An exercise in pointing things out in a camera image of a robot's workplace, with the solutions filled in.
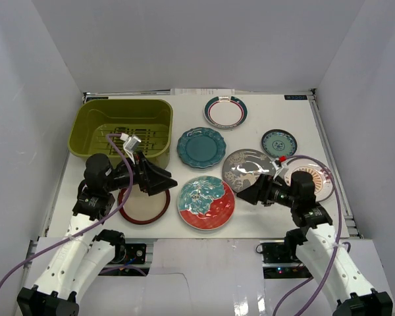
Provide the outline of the grey deer pattern plate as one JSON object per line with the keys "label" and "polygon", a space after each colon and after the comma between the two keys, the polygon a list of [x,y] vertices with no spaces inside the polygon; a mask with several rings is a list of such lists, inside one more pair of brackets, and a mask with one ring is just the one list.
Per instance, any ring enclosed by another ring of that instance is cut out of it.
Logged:
{"label": "grey deer pattern plate", "polygon": [[240,149],[225,159],[222,179],[238,193],[255,184],[261,174],[273,176],[275,173],[267,155],[254,149]]}

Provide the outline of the beige plate with red rim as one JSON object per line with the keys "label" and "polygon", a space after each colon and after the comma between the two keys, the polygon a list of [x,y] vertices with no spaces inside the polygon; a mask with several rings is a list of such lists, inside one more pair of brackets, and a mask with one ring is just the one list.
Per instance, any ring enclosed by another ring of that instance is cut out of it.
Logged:
{"label": "beige plate with red rim", "polygon": [[142,192],[139,186],[133,186],[132,191],[120,208],[119,213],[132,224],[151,224],[160,219],[167,211],[171,202],[168,190],[149,196]]}

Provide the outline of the red and teal floral plate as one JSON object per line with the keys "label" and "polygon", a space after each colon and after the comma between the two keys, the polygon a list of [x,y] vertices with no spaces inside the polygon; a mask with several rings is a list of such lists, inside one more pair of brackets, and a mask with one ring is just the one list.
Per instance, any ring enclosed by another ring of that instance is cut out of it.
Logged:
{"label": "red and teal floral plate", "polygon": [[176,206],[189,226],[211,231],[224,226],[233,216],[236,201],[230,186],[214,176],[198,176],[180,189]]}

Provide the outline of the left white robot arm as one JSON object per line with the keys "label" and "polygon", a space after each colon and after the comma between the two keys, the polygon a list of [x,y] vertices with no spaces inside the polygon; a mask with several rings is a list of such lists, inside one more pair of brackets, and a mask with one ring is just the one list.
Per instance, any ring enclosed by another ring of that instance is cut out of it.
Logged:
{"label": "left white robot arm", "polygon": [[18,294],[23,315],[77,315],[80,300],[105,266],[127,262],[129,248],[124,234],[103,225],[115,203],[113,192],[129,194],[134,185],[153,196],[174,188],[177,182],[142,152],[123,158],[116,167],[103,153],[86,160],[63,240],[34,285]]}

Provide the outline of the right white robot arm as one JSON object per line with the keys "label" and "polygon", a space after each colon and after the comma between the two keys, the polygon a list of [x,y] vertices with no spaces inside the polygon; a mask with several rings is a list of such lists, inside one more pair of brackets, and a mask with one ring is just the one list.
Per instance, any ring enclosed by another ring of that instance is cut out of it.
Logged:
{"label": "right white robot arm", "polygon": [[340,243],[340,233],[316,200],[311,174],[296,171],[289,184],[262,174],[237,196],[253,205],[273,202],[290,209],[297,227],[286,233],[285,257],[294,263],[301,261],[318,284],[298,315],[307,310],[319,293],[330,303],[333,315],[392,314],[389,294],[375,289]]}

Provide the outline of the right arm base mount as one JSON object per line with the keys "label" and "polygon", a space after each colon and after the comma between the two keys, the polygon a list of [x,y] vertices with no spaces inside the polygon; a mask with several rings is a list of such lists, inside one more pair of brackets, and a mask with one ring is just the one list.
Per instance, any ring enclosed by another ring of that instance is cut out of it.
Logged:
{"label": "right arm base mount", "polygon": [[284,242],[260,243],[255,251],[262,256],[262,262],[265,264],[301,263]]}

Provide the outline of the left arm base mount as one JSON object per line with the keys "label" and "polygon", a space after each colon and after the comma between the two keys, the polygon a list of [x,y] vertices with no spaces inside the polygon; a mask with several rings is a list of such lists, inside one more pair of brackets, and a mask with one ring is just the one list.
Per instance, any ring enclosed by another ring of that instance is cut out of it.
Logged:
{"label": "left arm base mount", "polygon": [[115,257],[111,261],[112,264],[130,265],[145,263],[146,244],[122,244],[115,247]]}

